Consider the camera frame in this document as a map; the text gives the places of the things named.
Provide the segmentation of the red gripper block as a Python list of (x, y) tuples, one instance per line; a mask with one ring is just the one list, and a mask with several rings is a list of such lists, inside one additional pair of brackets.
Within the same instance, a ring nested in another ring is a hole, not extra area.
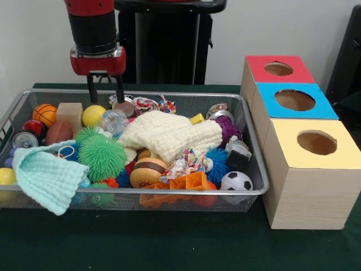
[(115, 51), (102, 55), (83, 55), (75, 47), (70, 51), (71, 66), (75, 74), (86, 76), (87, 87), (92, 104), (98, 104), (98, 93), (94, 85), (94, 76), (108, 74), (116, 79), (117, 103), (125, 102), (122, 75), (126, 68), (126, 51), (118, 46)]

